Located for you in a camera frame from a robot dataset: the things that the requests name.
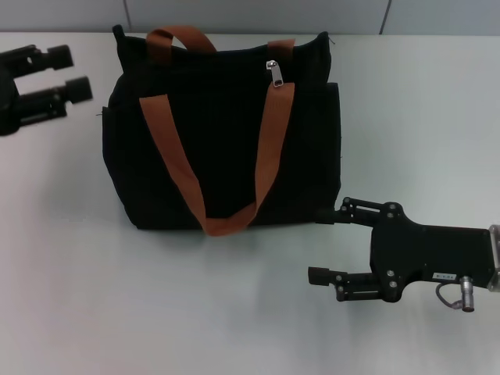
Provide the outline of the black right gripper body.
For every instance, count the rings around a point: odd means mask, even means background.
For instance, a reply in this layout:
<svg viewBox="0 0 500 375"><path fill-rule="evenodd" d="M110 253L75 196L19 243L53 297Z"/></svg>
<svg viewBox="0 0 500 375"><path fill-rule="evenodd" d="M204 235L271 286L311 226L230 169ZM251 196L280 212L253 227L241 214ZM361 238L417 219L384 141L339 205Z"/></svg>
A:
<svg viewBox="0 0 500 375"><path fill-rule="evenodd" d="M486 288L491 280L491 235L486 229L441 227L411 221L401 205L383 204L370 239L370 268L380 298L397 302L417 281L458 284L470 277Z"/></svg>

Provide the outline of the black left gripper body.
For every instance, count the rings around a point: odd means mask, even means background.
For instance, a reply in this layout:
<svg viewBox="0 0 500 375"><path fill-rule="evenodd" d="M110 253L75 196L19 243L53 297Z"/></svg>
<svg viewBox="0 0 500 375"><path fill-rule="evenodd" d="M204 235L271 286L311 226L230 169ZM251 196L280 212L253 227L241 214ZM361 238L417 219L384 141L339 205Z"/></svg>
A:
<svg viewBox="0 0 500 375"><path fill-rule="evenodd" d="M12 74L4 67L0 69L0 135L9 136L20 128L20 120L14 111L19 92Z"/></svg>

